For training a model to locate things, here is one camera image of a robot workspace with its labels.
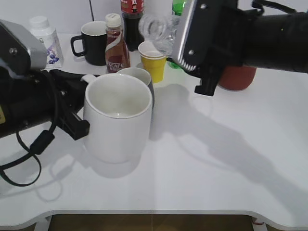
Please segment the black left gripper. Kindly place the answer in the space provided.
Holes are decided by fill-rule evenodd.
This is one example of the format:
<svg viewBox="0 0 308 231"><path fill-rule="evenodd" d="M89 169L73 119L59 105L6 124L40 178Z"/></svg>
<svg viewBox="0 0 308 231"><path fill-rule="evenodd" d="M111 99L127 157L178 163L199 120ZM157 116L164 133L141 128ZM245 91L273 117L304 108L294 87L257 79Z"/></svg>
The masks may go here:
<svg viewBox="0 0 308 231"><path fill-rule="evenodd" d="M8 70L0 70L0 136L6 137L17 130L53 121L54 92L48 78L52 78L58 92L84 96L88 83L86 74L69 73L59 69L32 71L32 78L14 79ZM81 99L61 97L61 129L77 141L88 135L90 124L77 113L84 103Z"/></svg>

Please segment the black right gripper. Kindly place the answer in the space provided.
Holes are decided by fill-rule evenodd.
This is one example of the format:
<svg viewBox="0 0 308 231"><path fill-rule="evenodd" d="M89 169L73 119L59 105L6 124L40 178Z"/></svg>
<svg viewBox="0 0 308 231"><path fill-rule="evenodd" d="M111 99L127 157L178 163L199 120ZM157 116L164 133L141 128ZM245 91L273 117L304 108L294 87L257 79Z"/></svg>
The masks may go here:
<svg viewBox="0 0 308 231"><path fill-rule="evenodd" d="M188 75L200 78L194 92L213 96L227 66L255 66L249 56L257 9L242 10L236 0L197 0L190 27L188 58L196 69Z"/></svg>

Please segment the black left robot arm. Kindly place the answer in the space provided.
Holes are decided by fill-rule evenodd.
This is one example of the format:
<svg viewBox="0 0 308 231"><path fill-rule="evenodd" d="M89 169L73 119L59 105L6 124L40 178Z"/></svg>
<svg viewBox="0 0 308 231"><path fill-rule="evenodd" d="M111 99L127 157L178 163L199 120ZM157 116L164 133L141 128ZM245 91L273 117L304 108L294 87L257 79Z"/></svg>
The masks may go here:
<svg viewBox="0 0 308 231"><path fill-rule="evenodd" d="M88 85L82 76L54 69L12 78L1 68L0 136L52 121L55 111L59 113L57 127L74 140L87 136L90 124L77 116L84 106Z"/></svg>

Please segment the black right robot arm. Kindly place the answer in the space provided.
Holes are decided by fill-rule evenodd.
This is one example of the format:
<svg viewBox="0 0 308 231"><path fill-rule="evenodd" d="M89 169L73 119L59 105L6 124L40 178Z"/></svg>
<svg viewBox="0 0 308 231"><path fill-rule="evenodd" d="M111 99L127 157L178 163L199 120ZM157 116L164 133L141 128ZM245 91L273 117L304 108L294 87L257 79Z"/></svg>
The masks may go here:
<svg viewBox="0 0 308 231"><path fill-rule="evenodd" d="M194 91L206 96L231 66L306 73L308 14L269 0L254 0L246 11L235 0L190 0L171 56L200 79Z"/></svg>

